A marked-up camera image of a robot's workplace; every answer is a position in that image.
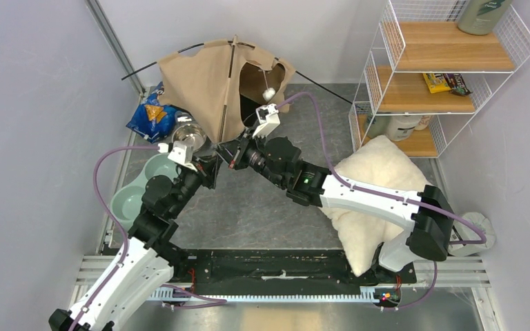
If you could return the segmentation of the beige fabric pet tent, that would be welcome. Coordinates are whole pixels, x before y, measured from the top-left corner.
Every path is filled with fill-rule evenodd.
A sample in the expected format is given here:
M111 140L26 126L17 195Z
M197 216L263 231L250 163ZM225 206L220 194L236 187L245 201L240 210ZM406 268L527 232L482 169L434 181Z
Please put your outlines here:
M209 41L194 55L174 52L157 64L164 85L164 94L159 97L159 102L190 112L213 143L219 143L230 42L225 39ZM294 74L295 68L287 60L278 59L258 46L251 49L237 44L224 142L237 138L244 131L241 97L259 106L269 102L280 104ZM262 97L267 88L277 91L269 102Z

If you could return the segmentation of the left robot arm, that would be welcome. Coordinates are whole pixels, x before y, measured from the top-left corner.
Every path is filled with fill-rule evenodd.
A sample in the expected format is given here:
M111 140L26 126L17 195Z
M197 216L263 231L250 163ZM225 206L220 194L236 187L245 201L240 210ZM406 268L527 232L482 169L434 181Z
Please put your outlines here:
M94 285L69 309L55 310L51 330L120 330L161 285L188 275L188 255L171 243L175 219L200 187L213 188L220 159L193 157L187 168L157 154L114 195L112 216L128 231Z

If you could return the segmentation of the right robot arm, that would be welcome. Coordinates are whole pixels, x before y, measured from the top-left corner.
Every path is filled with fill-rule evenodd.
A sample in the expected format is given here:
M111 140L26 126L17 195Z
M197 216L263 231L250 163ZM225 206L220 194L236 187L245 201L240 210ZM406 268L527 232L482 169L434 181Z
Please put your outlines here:
M418 259L448 257L450 205L386 137L329 167L303 160L286 137L242 136L216 150L232 169L251 168L293 202L318 207L331 220L357 277L371 271L387 282Z

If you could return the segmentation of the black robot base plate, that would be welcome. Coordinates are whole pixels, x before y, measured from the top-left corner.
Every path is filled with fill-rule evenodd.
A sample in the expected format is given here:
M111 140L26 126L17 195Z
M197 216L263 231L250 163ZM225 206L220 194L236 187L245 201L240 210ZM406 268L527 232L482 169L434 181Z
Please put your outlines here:
M358 294L362 287L415 284L413 264L356 277L341 249L187 249L170 280L200 295Z

